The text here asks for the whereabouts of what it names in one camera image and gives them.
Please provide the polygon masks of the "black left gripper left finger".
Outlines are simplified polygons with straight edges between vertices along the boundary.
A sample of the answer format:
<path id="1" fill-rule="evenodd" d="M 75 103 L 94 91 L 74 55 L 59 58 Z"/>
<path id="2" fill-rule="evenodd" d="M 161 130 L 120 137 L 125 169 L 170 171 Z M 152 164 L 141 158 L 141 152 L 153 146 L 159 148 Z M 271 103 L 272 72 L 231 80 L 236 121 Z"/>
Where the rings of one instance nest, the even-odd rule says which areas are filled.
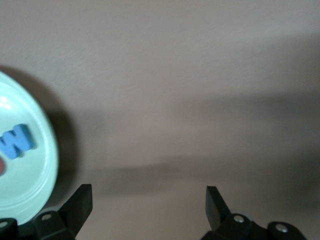
<path id="1" fill-rule="evenodd" d="M 92 212 L 92 185 L 82 184 L 59 210 L 48 210 L 18 225 L 14 218 L 0 219 L 2 240 L 75 240 Z"/>

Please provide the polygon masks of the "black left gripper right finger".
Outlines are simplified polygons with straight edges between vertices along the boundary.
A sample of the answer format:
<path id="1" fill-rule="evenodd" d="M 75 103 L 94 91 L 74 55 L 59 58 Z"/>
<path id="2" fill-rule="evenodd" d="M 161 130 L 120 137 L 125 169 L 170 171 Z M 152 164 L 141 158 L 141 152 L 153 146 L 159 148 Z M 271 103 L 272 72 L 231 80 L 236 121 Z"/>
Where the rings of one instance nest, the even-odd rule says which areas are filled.
<path id="1" fill-rule="evenodd" d="M 272 221 L 266 228 L 247 216 L 231 213 L 219 190 L 206 187 L 205 213 L 211 230 L 203 240 L 303 240 L 301 231 L 287 222 Z"/>

